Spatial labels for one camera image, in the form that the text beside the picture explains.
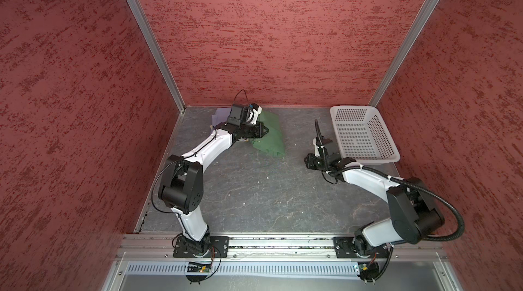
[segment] black mounting plate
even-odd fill
[[[352,244],[354,237],[334,237],[332,238],[334,242],[334,250],[336,251],[336,258],[350,258],[350,259],[365,259],[361,258],[354,251],[352,251],[348,245]],[[376,249],[376,258],[387,258],[389,256],[389,249],[387,246],[385,248],[378,247]]]
[[[227,252],[229,250],[229,237],[213,237],[211,235],[211,245],[214,248],[218,248],[220,250],[222,258],[227,257]],[[211,258],[211,252],[208,251],[205,255],[203,255],[203,257],[195,257],[192,253],[187,251],[187,244],[182,241],[182,238],[178,238],[176,240],[176,245],[174,246],[173,257],[192,259]],[[216,249],[214,249],[214,257],[216,259],[220,258],[220,254]]]

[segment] metal corner post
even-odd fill
[[[392,60],[389,69],[385,73],[385,76],[381,80],[380,85],[378,86],[378,88],[374,92],[374,95],[370,99],[369,106],[376,107],[380,102],[380,99],[383,97],[383,94],[385,94],[385,91],[389,87],[392,79],[396,75],[396,72],[405,60],[405,57],[409,53],[412,45],[414,45],[414,42],[423,30],[423,27],[427,23],[430,15],[436,8],[438,2],[439,0],[425,0],[423,2],[423,5],[419,9],[419,12],[416,15],[416,18],[414,19],[414,22],[412,22],[409,32],[407,32],[405,39],[403,40],[401,46],[396,52],[396,56]]]
[[[180,111],[180,113],[183,113],[186,108],[184,100],[181,98],[180,91],[178,90],[178,87],[176,86],[176,82],[174,81],[173,75],[171,74],[171,70],[169,70],[169,66],[167,65],[167,62],[165,61],[165,57],[162,54],[162,50],[160,49],[158,42],[156,41],[156,37],[154,36],[153,30],[151,29],[151,26],[149,25],[147,17],[145,16],[145,13],[143,12],[143,9],[140,5],[140,1],[139,0],[127,0],[127,3],[129,4],[129,7],[131,8],[134,18],[136,19],[136,22],[138,22],[138,26],[140,27],[143,37],[145,38],[147,45],[149,46],[149,49],[151,50],[151,53],[153,54],[154,60],[156,61],[156,64],[158,65],[158,68],[160,69],[160,72],[162,73],[162,75],[164,77],[165,83],[167,84],[169,91],[173,95],[173,99],[176,102],[176,106],[178,107],[178,110]]]

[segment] textured red wall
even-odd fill
[[[98,290],[177,110],[125,0],[0,0],[2,290]]]
[[[366,105],[423,0],[140,0],[184,101]]]
[[[467,290],[523,289],[522,22],[523,0],[441,0],[379,105],[402,176],[465,217],[444,247]]]

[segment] red wall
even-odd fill
[[[423,0],[140,0],[188,105],[366,105]]]
[[[125,0],[0,11],[0,288],[98,290],[177,110]]]
[[[444,247],[467,290],[523,289],[522,22],[522,0],[441,0],[379,105],[402,176],[465,217]]]

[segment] folded green garment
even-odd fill
[[[258,121],[263,122],[269,128],[269,132],[260,139],[252,139],[253,147],[272,157],[285,156],[284,136],[281,133],[278,115],[262,110]]]

